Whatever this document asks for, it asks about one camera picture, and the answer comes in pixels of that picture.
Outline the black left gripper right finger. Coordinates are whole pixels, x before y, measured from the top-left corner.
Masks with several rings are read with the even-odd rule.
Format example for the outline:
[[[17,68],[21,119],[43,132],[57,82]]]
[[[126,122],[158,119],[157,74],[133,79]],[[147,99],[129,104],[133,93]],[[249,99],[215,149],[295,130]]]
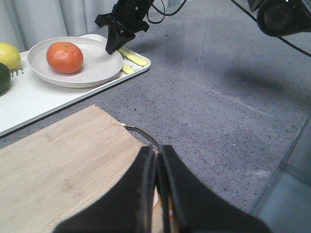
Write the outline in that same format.
[[[269,233],[260,219],[209,190],[170,145],[157,156],[157,189],[165,233]]]

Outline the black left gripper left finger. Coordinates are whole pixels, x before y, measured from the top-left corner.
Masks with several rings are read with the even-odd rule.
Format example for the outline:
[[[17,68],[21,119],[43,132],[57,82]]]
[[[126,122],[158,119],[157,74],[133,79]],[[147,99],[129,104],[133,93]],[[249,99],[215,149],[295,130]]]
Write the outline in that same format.
[[[120,180],[96,202],[61,222],[56,233],[149,233],[156,179],[152,147],[141,147]]]

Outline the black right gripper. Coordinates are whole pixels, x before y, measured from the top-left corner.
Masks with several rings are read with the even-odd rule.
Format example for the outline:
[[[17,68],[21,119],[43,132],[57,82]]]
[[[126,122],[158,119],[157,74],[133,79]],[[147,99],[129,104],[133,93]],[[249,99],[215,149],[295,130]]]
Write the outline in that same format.
[[[108,27],[108,38],[105,50],[113,54],[140,31],[148,31],[149,24],[144,21],[152,0],[119,0],[113,6],[112,12],[97,15],[95,23],[98,27]]]

